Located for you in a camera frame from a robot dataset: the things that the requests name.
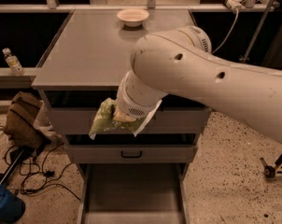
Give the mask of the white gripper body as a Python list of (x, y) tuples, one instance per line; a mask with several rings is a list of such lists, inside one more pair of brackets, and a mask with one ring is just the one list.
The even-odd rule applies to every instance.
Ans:
[(153, 105), (142, 106), (137, 104), (129, 97), (125, 90), (118, 90), (117, 105), (122, 113), (136, 119), (145, 117), (154, 109)]

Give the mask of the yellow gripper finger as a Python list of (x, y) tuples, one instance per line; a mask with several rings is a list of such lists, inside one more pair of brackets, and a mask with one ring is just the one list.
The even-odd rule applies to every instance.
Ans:
[(132, 118), (123, 112), (121, 112), (118, 108), (114, 111), (113, 114), (113, 120), (119, 121), (119, 122), (134, 122), (136, 121), (136, 118)]

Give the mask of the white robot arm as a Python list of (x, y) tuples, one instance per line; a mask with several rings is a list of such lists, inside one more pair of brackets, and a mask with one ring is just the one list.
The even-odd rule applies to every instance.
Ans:
[(200, 48), (192, 26), (141, 37), (117, 107), (142, 118), (166, 95), (209, 106), (282, 144), (282, 71), (233, 63)]

